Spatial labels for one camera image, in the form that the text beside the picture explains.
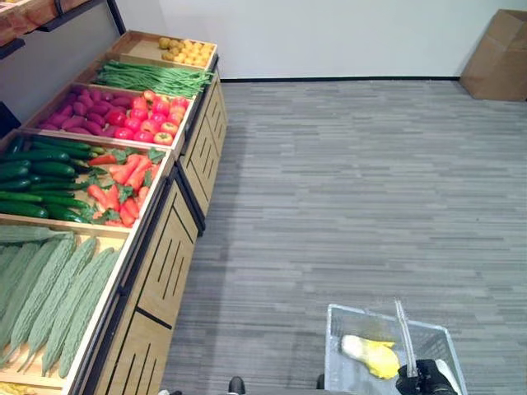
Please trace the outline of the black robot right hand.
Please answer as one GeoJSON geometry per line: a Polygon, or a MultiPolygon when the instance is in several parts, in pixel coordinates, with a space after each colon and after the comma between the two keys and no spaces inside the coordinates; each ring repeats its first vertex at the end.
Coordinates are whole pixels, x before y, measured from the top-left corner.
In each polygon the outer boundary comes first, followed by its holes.
{"type": "Polygon", "coordinates": [[[450,367],[441,359],[417,360],[415,376],[408,375],[408,367],[399,370],[395,387],[400,394],[461,394],[462,391],[450,367]]]}

